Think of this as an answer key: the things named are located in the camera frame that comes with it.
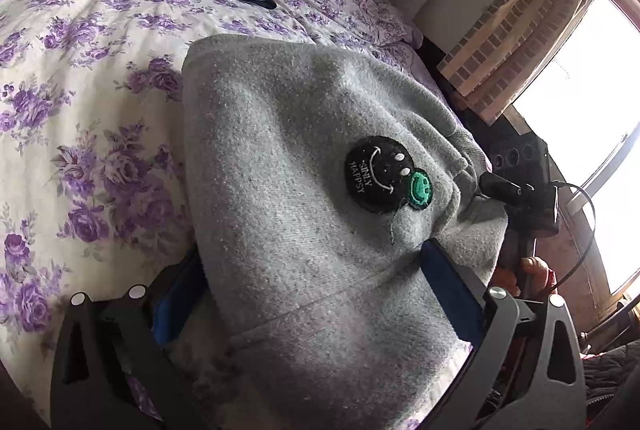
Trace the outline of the person right hand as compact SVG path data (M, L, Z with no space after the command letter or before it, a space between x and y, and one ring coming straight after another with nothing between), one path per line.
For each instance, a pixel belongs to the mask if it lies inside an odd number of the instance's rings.
M556 286L556 274L540 257L527 257L520 261L518 272L497 266L490 284L514 298L541 300Z

